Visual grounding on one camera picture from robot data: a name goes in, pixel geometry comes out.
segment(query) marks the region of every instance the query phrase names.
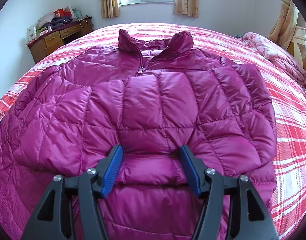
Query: white wall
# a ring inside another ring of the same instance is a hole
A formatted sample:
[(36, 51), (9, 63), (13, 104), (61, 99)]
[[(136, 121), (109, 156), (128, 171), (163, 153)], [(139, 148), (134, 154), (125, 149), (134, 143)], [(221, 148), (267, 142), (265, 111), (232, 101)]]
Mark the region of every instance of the white wall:
[(0, 11), (0, 98), (35, 65), (26, 28), (44, 14), (66, 7), (68, 0), (8, 0)]
[(131, 22), (163, 22), (191, 25), (235, 36), (248, 31), (267, 36), (274, 26), (280, 0), (199, 0), (199, 18), (173, 14), (172, 4), (135, 4), (120, 7), (120, 16), (101, 19), (100, 0), (70, 0), (72, 7), (90, 15), (95, 29)]

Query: zipper pull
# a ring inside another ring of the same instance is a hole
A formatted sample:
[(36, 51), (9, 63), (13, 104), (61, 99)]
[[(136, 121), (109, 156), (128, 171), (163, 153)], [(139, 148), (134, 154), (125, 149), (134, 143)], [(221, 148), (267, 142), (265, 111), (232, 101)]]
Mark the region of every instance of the zipper pull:
[(144, 70), (144, 68), (141, 67), (141, 68), (137, 71), (137, 73), (138, 73), (138, 74), (142, 74), (142, 73), (143, 73), (143, 70)]

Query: jacket collar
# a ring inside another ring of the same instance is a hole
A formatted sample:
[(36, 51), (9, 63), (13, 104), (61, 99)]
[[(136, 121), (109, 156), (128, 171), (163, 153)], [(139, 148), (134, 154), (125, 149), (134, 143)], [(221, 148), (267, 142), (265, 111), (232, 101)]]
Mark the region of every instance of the jacket collar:
[(125, 52), (137, 53), (140, 50), (162, 49), (160, 56), (180, 54), (193, 48), (194, 42), (189, 32), (176, 33), (171, 39), (141, 41), (132, 38), (127, 31), (120, 30), (118, 49)]

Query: pink blanket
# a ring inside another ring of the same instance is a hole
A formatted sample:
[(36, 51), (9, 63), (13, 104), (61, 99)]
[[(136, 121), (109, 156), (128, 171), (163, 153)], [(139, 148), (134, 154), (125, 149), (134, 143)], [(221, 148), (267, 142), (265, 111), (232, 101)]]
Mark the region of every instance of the pink blanket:
[(281, 68), (300, 85), (305, 86), (306, 71), (287, 51), (256, 33), (246, 33), (243, 39), (256, 47), (264, 58)]

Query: metal screw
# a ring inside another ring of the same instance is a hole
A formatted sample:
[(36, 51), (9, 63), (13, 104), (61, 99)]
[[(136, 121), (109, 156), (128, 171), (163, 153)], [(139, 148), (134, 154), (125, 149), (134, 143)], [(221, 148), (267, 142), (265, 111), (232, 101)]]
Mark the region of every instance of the metal screw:
[(53, 180), (54, 181), (60, 181), (62, 179), (62, 176), (61, 175), (55, 175), (54, 177), (53, 177)]
[(215, 169), (213, 169), (213, 168), (207, 168), (207, 170), (206, 170), (206, 173), (207, 174), (210, 174), (210, 175), (214, 175), (215, 174)]
[(243, 182), (247, 182), (248, 181), (248, 177), (246, 175), (242, 174), (240, 176), (240, 180), (243, 181)]
[(88, 169), (86, 172), (87, 172), (88, 174), (90, 174), (90, 175), (93, 175), (93, 174), (95, 174), (96, 169), (95, 169), (95, 168), (90, 168), (90, 169)]

